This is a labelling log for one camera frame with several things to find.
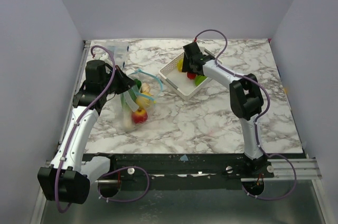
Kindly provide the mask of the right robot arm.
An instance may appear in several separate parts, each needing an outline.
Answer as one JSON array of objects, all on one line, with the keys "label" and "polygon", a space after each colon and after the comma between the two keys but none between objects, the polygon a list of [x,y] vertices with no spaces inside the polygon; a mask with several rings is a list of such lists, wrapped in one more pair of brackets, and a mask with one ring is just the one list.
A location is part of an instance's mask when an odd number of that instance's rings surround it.
[{"label": "right robot arm", "polygon": [[260,144],[258,118],[262,112],[264,99],[257,78],[254,74],[236,73],[217,61],[212,55],[204,55],[196,42],[183,47],[183,72],[211,78],[229,90],[230,107],[239,118],[245,143],[245,162],[243,172],[248,177],[255,177],[267,162]]}]

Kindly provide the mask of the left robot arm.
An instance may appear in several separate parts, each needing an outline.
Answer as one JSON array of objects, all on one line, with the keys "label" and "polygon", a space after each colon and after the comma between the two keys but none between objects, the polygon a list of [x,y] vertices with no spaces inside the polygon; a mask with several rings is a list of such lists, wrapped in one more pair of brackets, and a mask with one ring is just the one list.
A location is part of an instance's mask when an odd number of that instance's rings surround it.
[{"label": "left robot arm", "polygon": [[97,155],[83,164],[90,132],[110,94],[122,94],[135,86],[119,66],[101,60],[87,62],[85,80],[74,95],[71,119],[62,144],[49,167],[41,167],[37,179],[49,201],[83,204],[91,185],[101,176],[112,179],[117,166]]}]

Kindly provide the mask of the yellow toy banana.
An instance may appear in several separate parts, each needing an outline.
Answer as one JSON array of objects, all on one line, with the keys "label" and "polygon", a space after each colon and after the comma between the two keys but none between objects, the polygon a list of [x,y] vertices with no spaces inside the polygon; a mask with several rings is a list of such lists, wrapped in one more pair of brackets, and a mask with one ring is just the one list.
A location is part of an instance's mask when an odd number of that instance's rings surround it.
[{"label": "yellow toy banana", "polygon": [[140,93],[140,96],[142,96],[142,97],[152,97],[152,94],[150,94],[149,92],[141,92]]}]

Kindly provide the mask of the beige toy mushroom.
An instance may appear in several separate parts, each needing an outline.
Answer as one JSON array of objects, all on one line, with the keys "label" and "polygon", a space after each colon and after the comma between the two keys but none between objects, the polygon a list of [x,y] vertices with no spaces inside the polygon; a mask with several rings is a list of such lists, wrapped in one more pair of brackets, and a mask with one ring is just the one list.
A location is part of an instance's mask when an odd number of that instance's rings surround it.
[{"label": "beige toy mushroom", "polygon": [[141,90],[141,92],[150,93],[151,87],[148,83],[143,82],[140,90]]}]

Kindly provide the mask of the red toy apple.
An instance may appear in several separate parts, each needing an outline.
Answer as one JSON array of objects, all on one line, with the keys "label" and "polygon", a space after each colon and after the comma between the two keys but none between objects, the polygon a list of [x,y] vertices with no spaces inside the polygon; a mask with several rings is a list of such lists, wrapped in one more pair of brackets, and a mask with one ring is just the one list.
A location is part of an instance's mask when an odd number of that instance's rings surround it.
[{"label": "red toy apple", "polygon": [[148,120],[148,114],[145,109],[138,109],[135,112],[132,112],[132,121],[135,124],[141,124]]}]

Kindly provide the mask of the white perforated plastic basket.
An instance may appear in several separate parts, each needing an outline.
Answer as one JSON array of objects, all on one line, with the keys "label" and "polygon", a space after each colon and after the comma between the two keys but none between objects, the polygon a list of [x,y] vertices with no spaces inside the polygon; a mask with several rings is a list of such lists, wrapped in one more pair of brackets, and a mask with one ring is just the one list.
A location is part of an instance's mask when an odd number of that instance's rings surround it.
[{"label": "white perforated plastic basket", "polygon": [[169,63],[160,68],[158,73],[169,90],[172,90],[184,101],[187,101],[205,87],[212,79],[205,76],[193,77],[187,72],[182,72],[184,55],[184,51],[182,51]]}]

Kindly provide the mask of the yellow toy lemon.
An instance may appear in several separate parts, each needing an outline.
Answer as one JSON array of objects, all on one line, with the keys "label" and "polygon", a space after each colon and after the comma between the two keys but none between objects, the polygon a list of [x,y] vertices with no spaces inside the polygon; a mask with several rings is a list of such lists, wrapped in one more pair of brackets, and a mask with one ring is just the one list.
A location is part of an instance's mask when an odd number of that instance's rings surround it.
[{"label": "yellow toy lemon", "polygon": [[142,109],[147,109],[152,105],[152,101],[146,97],[138,96],[135,103]]}]

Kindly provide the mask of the clear zip top bag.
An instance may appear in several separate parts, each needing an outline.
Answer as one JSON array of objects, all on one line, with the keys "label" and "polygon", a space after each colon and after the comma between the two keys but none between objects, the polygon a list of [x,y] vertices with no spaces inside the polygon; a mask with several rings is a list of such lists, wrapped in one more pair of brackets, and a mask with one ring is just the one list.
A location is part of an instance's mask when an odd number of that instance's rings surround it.
[{"label": "clear zip top bag", "polygon": [[157,98],[163,91],[161,80],[142,69],[128,75],[135,85],[120,94],[121,126],[126,132],[147,122],[152,115]]}]

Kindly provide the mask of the green toy leek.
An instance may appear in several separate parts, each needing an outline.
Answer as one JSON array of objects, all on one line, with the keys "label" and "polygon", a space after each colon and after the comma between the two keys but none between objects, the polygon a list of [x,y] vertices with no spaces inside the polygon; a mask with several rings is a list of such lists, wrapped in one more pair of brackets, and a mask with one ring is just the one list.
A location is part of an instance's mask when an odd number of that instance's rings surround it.
[{"label": "green toy leek", "polygon": [[133,79],[133,81],[135,82],[135,85],[120,95],[123,114],[122,126],[126,132],[134,129],[135,125],[132,120],[132,113],[139,108],[139,105],[136,104],[136,99],[139,94],[138,83],[140,83],[140,81],[138,79]]}]

